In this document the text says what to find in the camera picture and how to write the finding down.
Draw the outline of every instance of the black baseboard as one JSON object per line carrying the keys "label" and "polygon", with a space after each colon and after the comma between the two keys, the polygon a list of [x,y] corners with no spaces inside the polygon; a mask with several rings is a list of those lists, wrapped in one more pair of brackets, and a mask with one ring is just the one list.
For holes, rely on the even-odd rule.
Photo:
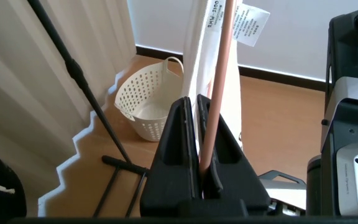
{"label": "black baseboard", "polygon": [[[148,49],[145,47],[136,47],[136,52],[138,55],[153,57],[158,59],[166,59],[167,57],[176,57],[179,60],[183,61],[183,56],[181,54],[174,54],[170,52],[164,52],[161,50]],[[267,80],[271,82],[277,82],[292,86],[298,86],[302,88],[308,88],[311,90],[325,91],[326,84],[325,82],[320,82],[316,80],[309,80],[307,78],[298,78],[290,75],[283,75],[274,72],[267,72],[263,70],[258,70],[254,68],[247,68],[239,66],[240,75],[251,78],[258,78],[261,80]]]}

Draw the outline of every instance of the white tag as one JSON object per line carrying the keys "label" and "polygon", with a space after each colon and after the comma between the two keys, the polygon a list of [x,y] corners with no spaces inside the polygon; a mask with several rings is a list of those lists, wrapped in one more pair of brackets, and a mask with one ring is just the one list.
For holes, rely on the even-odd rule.
{"label": "white tag", "polygon": [[[219,32],[222,29],[224,0],[215,0],[209,8],[206,32]],[[233,39],[253,47],[264,28],[270,13],[254,6],[237,6],[234,17]]]}
{"label": "white tag", "polygon": [[241,4],[236,9],[233,39],[253,47],[270,13],[254,6]]}

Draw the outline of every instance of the pink stick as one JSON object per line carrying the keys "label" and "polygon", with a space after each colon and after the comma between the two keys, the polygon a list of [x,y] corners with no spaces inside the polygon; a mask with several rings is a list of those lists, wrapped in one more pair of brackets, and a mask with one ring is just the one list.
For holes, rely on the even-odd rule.
{"label": "pink stick", "polygon": [[200,174],[202,179],[204,179],[205,173],[211,163],[212,152],[215,145],[216,130],[218,128],[224,81],[227,70],[227,61],[229,60],[230,44],[233,37],[235,11],[236,1],[226,0],[211,105],[209,107],[204,144],[200,152]]}

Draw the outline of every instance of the brown floor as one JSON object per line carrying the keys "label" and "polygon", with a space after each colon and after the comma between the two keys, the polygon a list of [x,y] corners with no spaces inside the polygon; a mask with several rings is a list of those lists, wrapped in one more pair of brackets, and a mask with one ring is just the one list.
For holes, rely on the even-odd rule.
{"label": "brown floor", "polygon": [[[119,85],[132,73],[160,60],[137,56]],[[178,65],[170,68],[179,73]],[[240,77],[244,152],[257,174],[275,169],[306,180],[308,160],[319,152],[324,94],[294,86]],[[150,167],[156,142],[141,139],[114,107],[115,93],[105,110],[135,164]],[[65,189],[41,204],[48,217],[91,217],[114,168],[101,162],[104,154],[122,158],[98,119],[77,142],[79,159],[62,170]],[[100,217],[123,217],[139,176],[120,171]],[[139,216],[139,199],[131,214]]]}

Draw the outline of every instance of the laundry basket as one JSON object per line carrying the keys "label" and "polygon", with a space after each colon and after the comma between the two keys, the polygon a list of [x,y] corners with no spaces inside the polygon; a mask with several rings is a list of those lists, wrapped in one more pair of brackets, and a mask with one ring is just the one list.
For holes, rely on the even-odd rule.
{"label": "laundry basket", "polygon": [[[176,60],[182,77],[168,69],[168,60]],[[172,103],[180,98],[183,65],[169,57],[131,75],[117,92],[114,105],[128,118],[142,138],[159,141]]]}

